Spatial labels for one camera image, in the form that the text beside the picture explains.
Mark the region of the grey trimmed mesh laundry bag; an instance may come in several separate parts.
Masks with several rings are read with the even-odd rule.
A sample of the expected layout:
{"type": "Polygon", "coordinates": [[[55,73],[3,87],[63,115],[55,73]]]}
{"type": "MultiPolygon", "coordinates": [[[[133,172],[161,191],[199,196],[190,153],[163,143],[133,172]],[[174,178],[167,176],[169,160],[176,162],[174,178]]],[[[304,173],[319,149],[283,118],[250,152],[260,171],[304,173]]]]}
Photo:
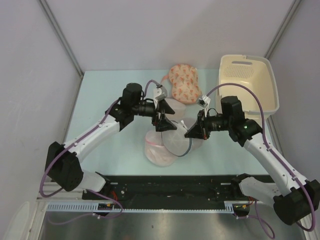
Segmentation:
{"type": "Polygon", "coordinates": [[[176,126],[176,130],[168,130],[161,133],[162,143],[171,154],[183,157],[202,146],[203,139],[185,137],[187,131],[196,122],[194,118],[185,117],[171,122],[176,126]]]}

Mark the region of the cream plastic basket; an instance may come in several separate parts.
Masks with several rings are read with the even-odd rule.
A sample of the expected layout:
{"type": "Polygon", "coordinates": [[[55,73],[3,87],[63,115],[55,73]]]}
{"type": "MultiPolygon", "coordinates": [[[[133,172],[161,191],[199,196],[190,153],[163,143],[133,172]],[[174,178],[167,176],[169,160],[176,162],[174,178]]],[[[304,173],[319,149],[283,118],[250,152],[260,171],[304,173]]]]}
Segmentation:
{"type": "MultiPolygon", "coordinates": [[[[280,107],[275,75],[268,59],[261,56],[227,54],[220,60],[218,84],[234,83],[245,86],[258,98],[264,118],[267,119],[280,107]]],[[[259,106],[254,97],[245,89],[228,85],[215,91],[215,106],[219,112],[221,99],[226,96],[237,96],[241,101],[245,117],[261,120],[259,106]]]]}

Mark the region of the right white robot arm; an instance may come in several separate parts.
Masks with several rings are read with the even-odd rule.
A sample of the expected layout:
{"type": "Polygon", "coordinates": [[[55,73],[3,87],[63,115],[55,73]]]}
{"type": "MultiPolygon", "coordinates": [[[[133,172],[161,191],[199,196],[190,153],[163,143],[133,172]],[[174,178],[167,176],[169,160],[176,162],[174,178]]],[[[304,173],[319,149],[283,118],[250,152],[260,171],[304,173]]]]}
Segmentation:
{"type": "Polygon", "coordinates": [[[309,232],[315,228],[315,211],[320,203],[320,184],[309,181],[291,166],[267,140],[265,131],[253,119],[245,117],[242,103],[236,96],[221,99],[222,113],[209,114],[210,98],[197,99],[203,107],[186,138],[207,140],[211,132],[227,131],[231,139],[252,154],[268,172],[274,185],[263,183],[248,174],[240,175],[230,188],[231,196],[242,201],[250,196],[270,206],[280,220],[292,225],[311,216],[309,232]]]}

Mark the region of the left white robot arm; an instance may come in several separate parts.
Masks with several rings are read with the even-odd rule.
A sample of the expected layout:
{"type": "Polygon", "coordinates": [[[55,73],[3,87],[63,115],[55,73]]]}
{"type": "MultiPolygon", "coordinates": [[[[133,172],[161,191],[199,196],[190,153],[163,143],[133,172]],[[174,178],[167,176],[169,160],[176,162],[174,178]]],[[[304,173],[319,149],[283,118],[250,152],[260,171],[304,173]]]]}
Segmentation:
{"type": "Polygon", "coordinates": [[[153,98],[146,98],[147,88],[129,83],[122,95],[105,111],[104,116],[87,131],[65,143],[53,142],[47,152],[43,178],[50,177],[62,190],[76,188],[91,191],[100,200],[110,196],[111,188],[99,173],[85,171],[81,162],[105,139],[119,133],[135,116],[150,117],[156,132],[176,130],[167,115],[175,111],[166,102],[167,90],[155,82],[153,98]]]}

